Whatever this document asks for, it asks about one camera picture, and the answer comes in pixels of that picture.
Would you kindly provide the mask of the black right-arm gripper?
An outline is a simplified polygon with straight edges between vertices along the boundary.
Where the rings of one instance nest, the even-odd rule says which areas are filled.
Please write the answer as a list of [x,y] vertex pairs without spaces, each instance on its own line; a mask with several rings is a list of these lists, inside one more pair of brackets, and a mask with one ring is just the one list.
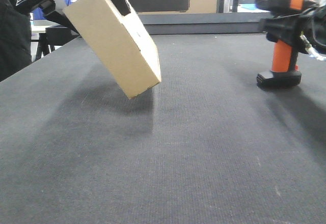
[[298,52],[325,55],[325,6],[307,8],[300,13],[272,13],[260,20],[259,27],[269,41],[278,40]]

